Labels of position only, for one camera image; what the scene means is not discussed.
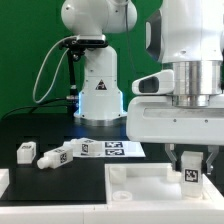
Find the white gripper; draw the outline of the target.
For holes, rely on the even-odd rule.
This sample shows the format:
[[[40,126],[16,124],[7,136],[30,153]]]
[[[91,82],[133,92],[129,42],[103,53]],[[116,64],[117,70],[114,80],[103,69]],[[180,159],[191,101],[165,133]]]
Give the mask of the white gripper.
[[[126,134],[131,141],[167,143],[165,152],[173,171],[174,144],[213,145],[206,160],[210,175],[219,153],[216,145],[224,146],[224,94],[211,97],[204,108],[175,107],[168,96],[135,97],[128,107]]]

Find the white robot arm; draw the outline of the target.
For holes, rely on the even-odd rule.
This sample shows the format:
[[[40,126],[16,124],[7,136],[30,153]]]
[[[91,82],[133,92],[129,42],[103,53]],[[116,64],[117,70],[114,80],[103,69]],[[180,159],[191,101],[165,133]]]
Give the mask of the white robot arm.
[[[161,71],[132,84],[124,108],[115,81],[117,57],[108,33],[135,25],[131,0],[65,0],[61,17],[72,31],[71,47],[85,56],[84,85],[77,119],[97,124],[127,113],[132,141],[205,145],[212,157],[224,146],[224,0],[163,0],[146,22],[146,49]]]

